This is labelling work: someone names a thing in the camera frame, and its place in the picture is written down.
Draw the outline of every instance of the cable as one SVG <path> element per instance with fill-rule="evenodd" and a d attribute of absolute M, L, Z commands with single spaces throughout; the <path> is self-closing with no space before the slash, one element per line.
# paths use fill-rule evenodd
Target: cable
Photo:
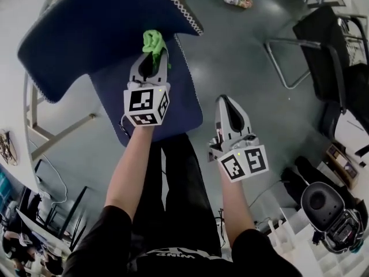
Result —
<path fill-rule="evenodd" d="M 31 141 L 30 139 L 28 139 L 28 141 L 33 145 L 35 146 L 36 148 L 38 148 L 38 146 L 33 142 Z M 50 164 L 51 168 L 54 169 L 54 171 L 57 173 L 60 181 L 62 182 L 62 184 L 64 185 L 64 188 L 65 188 L 65 199 L 63 201 L 54 201 L 53 203 L 51 203 L 51 207 L 56 204 L 56 203 L 64 203 L 67 201 L 68 197 L 67 197 L 67 193 L 68 193 L 68 188 L 66 186 L 66 184 L 64 183 L 60 173 L 57 171 L 57 169 L 54 167 L 54 165 L 51 164 L 50 160 L 48 159 L 48 157 L 46 157 L 44 154 L 42 154 L 42 156 L 46 159 L 47 163 Z"/>
<path fill-rule="evenodd" d="M 257 222 L 257 223 L 256 223 L 257 228 L 258 228 L 261 224 L 265 223 L 267 220 L 271 220 L 271 218 L 268 216 L 267 218 L 265 218 L 265 219 L 264 219 L 264 220 L 262 220 L 261 222 Z"/>
<path fill-rule="evenodd" d="M 276 185 L 277 183 L 279 183 L 281 181 L 276 181 L 273 185 L 271 185 L 269 188 L 265 189 L 263 192 L 261 192 L 256 198 L 255 200 L 248 206 L 249 208 L 251 208 L 251 206 L 253 206 L 253 204 L 259 199 L 259 197 L 261 195 L 263 195 L 266 191 L 268 191 L 269 189 L 271 189 L 274 185 Z"/>
<path fill-rule="evenodd" d="M 225 239 L 224 239 L 224 230 L 223 230 L 223 223 L 224 223 L 224 217 L 223 217 L 223 212 L 224 210 L 222 208 L 220 208 L 218 210 L 219 216 L 216 216 L 215 219 L 220 219 L 220 237 L 223 240 L 223 244 L 221 245 L 220 248 L 222 248 L 225 245 Z"/>
<path fill-rule="evenodd" d="M 128 137 L 128 139 L 130 140 L 131 135 L 128 133 L 127 129 L 123 126 L 123 120 L 124 120 L 125 116 L 126 116 L 126 114 L 123 114 L 123 116 L 121 118 L 121 122 L 119 123 L 119 127 L 125 133 L 125 135 Z"/>

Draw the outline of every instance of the wrist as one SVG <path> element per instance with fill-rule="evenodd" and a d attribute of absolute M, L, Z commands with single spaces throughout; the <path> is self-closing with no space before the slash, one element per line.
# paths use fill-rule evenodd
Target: wrist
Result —
<path fill-rule="evenodd" d="M 134 129 L 134 132 L 139 135 L 152 137 L 155 126 L 138 126 Z"/>

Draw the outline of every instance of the black shirt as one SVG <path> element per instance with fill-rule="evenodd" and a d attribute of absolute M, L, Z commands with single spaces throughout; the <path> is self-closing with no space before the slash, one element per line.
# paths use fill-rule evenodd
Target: black shirt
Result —
<path fill-rule="evenodd" d="M 165 248 L 143 254 L 128 264 L 131 219 L 125 211 L 108 206 L 80 246 L 68 258 L 63 276 L 187 275 L 195 272 L 230 275 L 266 275 L 282 273 L 301 276 L 280 257 L 268 237 L 256 230 L 246 230 L 234 242 L 233 263 L 203 251 Z"/>
<path fill-rule="evenodd" d="M 18 219 L 17 217 L 13 218 L 7 227 L 7 231 L 20 234 L 22 232 L 20 219 Z M 18 259 L 22 262 L 28 261 L 28 248 L 22 246 L 18 238 L 6 239 L 5 237 L 3 237 L 2 247 L 9 259 Z"/>

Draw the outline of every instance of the concrete floor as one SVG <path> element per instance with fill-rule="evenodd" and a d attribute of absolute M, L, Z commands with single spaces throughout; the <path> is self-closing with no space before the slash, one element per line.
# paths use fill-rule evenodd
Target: concrete floor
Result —
<path fill-rule="evenodd" d="M 263 48 L 268 37 L 293 38 L 292 26 L 307 13 L 302 0 L 254 0 L 249 10 L 226 5 L 222 0 L 186 2 L 205 29 L 200 38 L 180 35 L 204 114 L 204 124 L 189 136 L 216 212 L 222 207 L 220 177 L 216 164 L 206 161 L 206 143 L 215 135 L 214 101 L 218 95 L 224 93 L 239 102 L 266 147 L 270 171 L 243 183 L 249 203 L 276 182 L 282 169 L 298 155 L 317 163 L 329 142 L 317 132 L 323 104 L 315 97 L 311 79 L 292 91 L 285 89 Z M 287 79 L 293 81 L 307 69 L 297 47 L 274 50 Z M 46 153 L 65 180 L 69 199 L 75 199 L 83 186 L 89 187 L 84 205 L 90 223 L 103 207 L 112 172 L 124 148 L 87 76 L 76 81 L 58 104 L 39 106 L 39 124 L 52 133 L 92 112 L 99 117 Z M 34 134 L 30 138 L 36 144 L 41 142 Z M 63 186 L 53 170 L 43 164 L 39 174 L 53 197 L 63 200 Z M 291 204 L 283 186 L 277 184 L 251 211 L 257 221 L 268 216 L 277 219 L 279 206 Z"/>

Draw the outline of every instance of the black office chair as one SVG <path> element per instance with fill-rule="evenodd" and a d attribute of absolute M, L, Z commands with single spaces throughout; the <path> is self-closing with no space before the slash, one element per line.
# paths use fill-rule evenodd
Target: black office chair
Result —
<path fill-rule="evenodd" d="M 341 27 L 348 21 L 352 21 L 361 33 L 361 38 L 357 39 L 363 42 L 368 62 L 366 34 L 358 17 L 338 16 L 328 6 L 317 9 L 293 27 L 297 40 L 270 39 L 265 47 L 286 88 L 294 89 L 311 73 L 317 98 L 327 103 L 322 133 L 348 148 L 348 155 L 365 166 L 369 163 L 369 67 L 366 63 L 350 66 L 347 40 Z M 285 82 L 271 51 L 271 43 L 294 44 L 303 50 L 309 72 L 292 86 Z"/>

